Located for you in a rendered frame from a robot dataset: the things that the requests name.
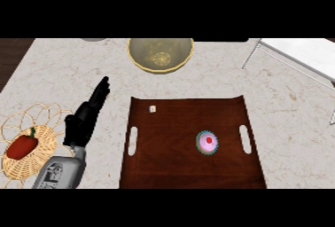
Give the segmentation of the yellow-rimmed bowl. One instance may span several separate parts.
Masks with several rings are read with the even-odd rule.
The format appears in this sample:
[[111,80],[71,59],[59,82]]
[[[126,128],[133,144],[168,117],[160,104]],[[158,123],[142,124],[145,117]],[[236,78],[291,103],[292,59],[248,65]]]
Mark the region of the yellow-rimmed bowl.
[[152,74],[177,71],[194,52],[192,38],[130,38],[129,57],[134,65]]

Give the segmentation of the red bell pepper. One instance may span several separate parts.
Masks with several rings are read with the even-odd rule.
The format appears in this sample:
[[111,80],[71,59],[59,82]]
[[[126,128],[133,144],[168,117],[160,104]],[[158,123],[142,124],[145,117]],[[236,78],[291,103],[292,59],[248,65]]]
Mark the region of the red bell pepper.
[[30,129],[30,134],[18,137],[6,150],[6,157],[13,160],[21,160],[36,149],[39,139],[34,137],[36,129]]

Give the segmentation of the dark brown wooden tray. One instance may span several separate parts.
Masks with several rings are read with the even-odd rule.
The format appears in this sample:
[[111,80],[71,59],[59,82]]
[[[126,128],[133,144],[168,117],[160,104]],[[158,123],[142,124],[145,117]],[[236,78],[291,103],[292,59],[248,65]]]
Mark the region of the dark brown wooden tray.
[[[239,130],[253,131],[245,99],[132,99],[127,129],[137,130],[134,153],[123,155],[123,189],[263,189],[257,145]],[[196,148],[196,135],[219,139],[214,155]]]

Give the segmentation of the wicker basket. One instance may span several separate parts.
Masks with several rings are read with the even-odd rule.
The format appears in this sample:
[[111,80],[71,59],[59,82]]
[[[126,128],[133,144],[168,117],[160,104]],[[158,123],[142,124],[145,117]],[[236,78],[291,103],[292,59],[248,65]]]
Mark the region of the wicker basket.
[[0,121],[0,189],[27,188],[52,156],[74,156],[62,142],[71,113],[56,103],[34,103]]

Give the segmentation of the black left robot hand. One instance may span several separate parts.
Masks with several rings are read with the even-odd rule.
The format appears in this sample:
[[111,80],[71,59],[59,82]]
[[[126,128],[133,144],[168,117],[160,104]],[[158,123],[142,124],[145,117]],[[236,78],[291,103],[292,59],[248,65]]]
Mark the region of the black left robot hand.
[[96,128],[99,111],[109,95],[109,77],[105,76],[95,88],[89,101],[68,114],[65,122],[64,145],[86,147]]

